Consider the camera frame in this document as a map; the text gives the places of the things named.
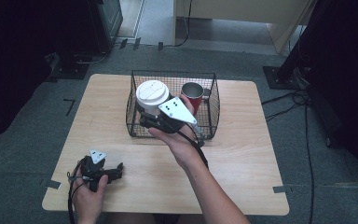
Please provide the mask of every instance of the wire basket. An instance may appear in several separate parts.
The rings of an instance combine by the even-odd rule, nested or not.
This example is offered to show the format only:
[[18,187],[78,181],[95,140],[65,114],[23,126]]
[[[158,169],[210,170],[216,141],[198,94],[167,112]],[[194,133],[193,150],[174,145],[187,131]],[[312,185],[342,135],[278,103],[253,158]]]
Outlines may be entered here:
[[205,139],[214,137],[220,114],[219,90],[217,89],[217,79],[214,73],[142,70],[133,70],[131,74],[131,91],[126,111],[126,123],[130,136],[153,137],[140,125],[141,114],[136,109],[136,89],[148,80],[163,82],[167,85],[172,96],[179,96],[182,86],[187,82],[199,83],[204,88],[204,95],[195,118]]

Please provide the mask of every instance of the table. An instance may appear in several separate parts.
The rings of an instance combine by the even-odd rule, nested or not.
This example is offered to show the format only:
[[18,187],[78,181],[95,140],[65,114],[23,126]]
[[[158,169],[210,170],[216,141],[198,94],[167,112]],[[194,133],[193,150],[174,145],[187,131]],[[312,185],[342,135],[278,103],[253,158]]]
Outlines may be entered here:
[[[174,0],[173,43],[177,17],[188,17],[191,0]],[[297,26],[307,18],[313,0],[194,0],[191,18],[267,23],[271,40],[281,53]]]
[[[76,112],[43,207],[67,210],[66,173],[90,149],[107,153],[105,169],[124,163],[121,179],[108,185],[105,212],[200,214],[185,172],[157,139],[133,138],[125,125],[130,76],[93,75]],[[203,147],[212,174],[246,215],[286,215],[282,180],[254,82],[218,80],[220,121]]]

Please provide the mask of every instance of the paper cup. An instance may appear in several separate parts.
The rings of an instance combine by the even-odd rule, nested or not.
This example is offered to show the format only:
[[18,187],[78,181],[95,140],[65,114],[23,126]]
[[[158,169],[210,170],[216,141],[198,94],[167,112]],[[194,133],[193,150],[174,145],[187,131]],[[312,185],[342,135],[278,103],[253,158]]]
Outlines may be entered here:
[[158,115],[158,106],[169,99],[170,92],[168,87],[158,81],[149,80],[142,83],[136,89],[136,101],[146,113]]
[[194,115],[197,115],[202,102],[203,88],[199,83],[187,82],[182,87],[182,94],[190,101],[194,107]]

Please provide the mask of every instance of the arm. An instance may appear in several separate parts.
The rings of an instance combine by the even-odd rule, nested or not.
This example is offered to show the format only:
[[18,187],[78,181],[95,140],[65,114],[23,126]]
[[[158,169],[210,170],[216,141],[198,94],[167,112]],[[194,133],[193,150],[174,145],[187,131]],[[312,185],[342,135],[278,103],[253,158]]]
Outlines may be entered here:
[[[185,97],[182,98],[192,112],[191,103]],[[207,223],[249,223],[206,168],[197,150],[185,138],[177,133],[167,134],[154,128],[149,129],[149,132],[168,145],[176,161],[184,169]],[[181,132],[194,137],[187,126]]]

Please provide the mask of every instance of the left hand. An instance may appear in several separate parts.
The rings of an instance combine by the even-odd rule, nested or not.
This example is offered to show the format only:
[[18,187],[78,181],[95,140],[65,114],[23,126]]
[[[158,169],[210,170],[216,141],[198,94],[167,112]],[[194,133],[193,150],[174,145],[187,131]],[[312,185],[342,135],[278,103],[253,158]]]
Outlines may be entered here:
[[[76,176],[82,176],[80,169],[77,170]],[[101,177],[97,192],[91,191],[83,179],[78,178],[75,181],[72,192],[80,186],[73,197],[73,204],[78,215],[79,224],[97,222],[99,215],[103,211],[103,196],[107,180],[107,175]]]

